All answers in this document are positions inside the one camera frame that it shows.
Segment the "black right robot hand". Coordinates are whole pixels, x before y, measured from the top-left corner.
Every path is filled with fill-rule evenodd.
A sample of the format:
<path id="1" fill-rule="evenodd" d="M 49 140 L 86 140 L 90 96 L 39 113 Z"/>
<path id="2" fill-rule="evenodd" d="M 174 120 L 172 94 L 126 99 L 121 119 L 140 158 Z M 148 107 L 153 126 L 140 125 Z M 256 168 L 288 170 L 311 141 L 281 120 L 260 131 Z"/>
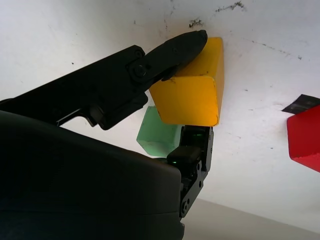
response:
<path id="1" fill-rule="evenodd" d="M 205 30 L 145 53 L 123 49 L 0 103 L 3 240 L 181 240 L 211 167 L 213 129 L 185 123 L 179 146 L 150 158 L 62 128 L 109 130 L 141 109 L 208 41 Z"/>

